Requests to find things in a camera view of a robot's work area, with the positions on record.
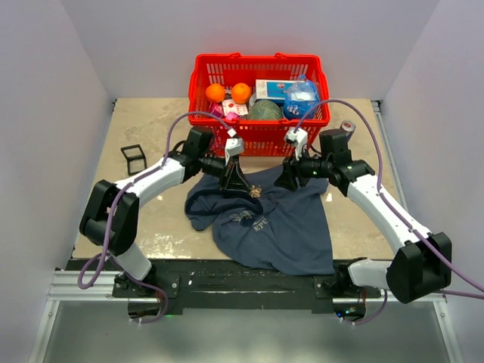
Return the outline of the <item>navy blue printed t-shirt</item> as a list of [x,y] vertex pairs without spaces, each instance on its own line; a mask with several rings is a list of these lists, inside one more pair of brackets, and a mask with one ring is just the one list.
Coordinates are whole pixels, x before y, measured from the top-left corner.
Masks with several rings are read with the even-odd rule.
[[216,246],[241,265],[286,275],[331,275],[332,244],[321,201],[328,182],[312,179],[289,191],[275,186],[281,172],[276,166],[247,175],[262,189],[254,199],[221,191],[217,178],[204,175],[188,192],[185,215],[194,230],[211,228]]

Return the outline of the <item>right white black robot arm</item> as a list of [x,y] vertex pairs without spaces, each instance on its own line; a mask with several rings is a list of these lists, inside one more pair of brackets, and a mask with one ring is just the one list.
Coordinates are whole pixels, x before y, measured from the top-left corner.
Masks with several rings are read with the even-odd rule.
[[451,269],[442,258],[451,259],[448,236],[432,233],[377,184],[377,175],[364,160],[354,160],[346,133],[331,129],[319,135],[321,155],[306,150],[307,133],[291,128],[284,140],[295,148],[283,161],[275,185],[295,191],[312,178],[325,178],[343,196],[357,205],[380,230],[395,253],[390,261],[353,259],[337,269],[337,289],[353,297],[363,287],[389,290],[401,303],[410,303],[442,290],[451,283]]

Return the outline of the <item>small gold brooch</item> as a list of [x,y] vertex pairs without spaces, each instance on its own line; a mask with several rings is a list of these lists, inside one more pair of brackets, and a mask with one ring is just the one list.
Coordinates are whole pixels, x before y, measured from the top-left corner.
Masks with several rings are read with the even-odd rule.
[[262,196],[262,188],[260,186],[252,185],[249,191],[249,196],[252,198],[260,198]]

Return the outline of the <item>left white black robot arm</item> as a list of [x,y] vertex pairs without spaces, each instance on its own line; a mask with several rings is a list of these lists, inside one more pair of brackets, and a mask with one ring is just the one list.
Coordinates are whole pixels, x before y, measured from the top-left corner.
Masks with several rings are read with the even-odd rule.
[[123,272],[121,283],[138,296],[159,293],[156,269],[135,239],[140,209],[164,191],[203,172],[217,178],[222,191],[250,194],[252,187],[239,164],[243,139],[233,129],[228,130],[223,157],[211,153],[213,139],[210,129],[194,127],[184,141],[146,170],[115,183],[101,180],[95,184],[79,232],[101,247],[101,252],[91,259],[98,264],[91,279],[84,281],[79,275],[79,288],[92,287],[110,260]]

